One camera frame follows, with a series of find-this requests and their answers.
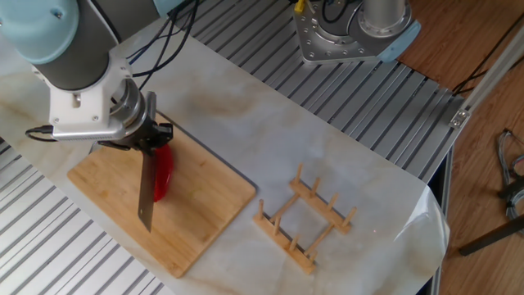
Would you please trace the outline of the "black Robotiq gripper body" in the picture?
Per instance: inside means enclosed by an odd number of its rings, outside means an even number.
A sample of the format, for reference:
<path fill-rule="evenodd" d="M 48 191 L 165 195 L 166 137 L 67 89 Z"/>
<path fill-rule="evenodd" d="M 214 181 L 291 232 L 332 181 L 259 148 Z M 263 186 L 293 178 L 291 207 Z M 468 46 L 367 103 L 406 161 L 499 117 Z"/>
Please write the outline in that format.
<path fill-rule="evenodd" d="M 143 124 L 132 134 L 118 141 L 118 144 L 127 148 L 141 151 L 141 141 L 153 142 L 154 120 L 146 119 Z"/>

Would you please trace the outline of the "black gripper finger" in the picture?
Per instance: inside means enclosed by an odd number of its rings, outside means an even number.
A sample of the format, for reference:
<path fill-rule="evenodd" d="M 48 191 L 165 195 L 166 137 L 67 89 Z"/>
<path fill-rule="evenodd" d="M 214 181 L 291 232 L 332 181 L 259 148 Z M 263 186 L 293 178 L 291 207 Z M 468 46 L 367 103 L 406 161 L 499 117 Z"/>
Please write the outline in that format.
<path fill-rule="evenodd" d="M 163 146 L 162 142 L 141 141 L 141 152 L 148 156 L 155 156 L 156 149 Z"/>
<path fill-rule="evenodd" d="M 173 138 L 173 125 L 170 123 L 159 123 L 154 126 L 154 144 L 167 144 Z"/>

